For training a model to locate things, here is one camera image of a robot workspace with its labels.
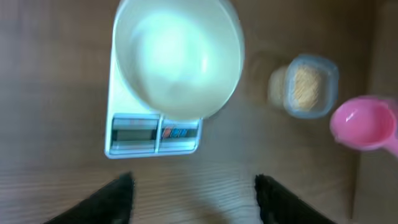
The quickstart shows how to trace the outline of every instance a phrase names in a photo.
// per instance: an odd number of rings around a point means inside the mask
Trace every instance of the digital kitchen scale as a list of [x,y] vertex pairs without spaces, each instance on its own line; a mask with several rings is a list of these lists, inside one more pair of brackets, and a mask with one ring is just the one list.
[[110,159],[193,153],[202,120],[172,121],[142,104],[126,86],[114,49],[109,73],[105,154]]

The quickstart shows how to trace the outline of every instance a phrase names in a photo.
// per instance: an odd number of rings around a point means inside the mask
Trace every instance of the pink scoop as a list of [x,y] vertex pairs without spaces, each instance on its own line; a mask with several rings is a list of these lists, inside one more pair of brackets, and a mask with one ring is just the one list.
[[398,157],[397,118],[392,101],[360,97],[333,114],[330,129],[336,141],[361,151],[385,147]]

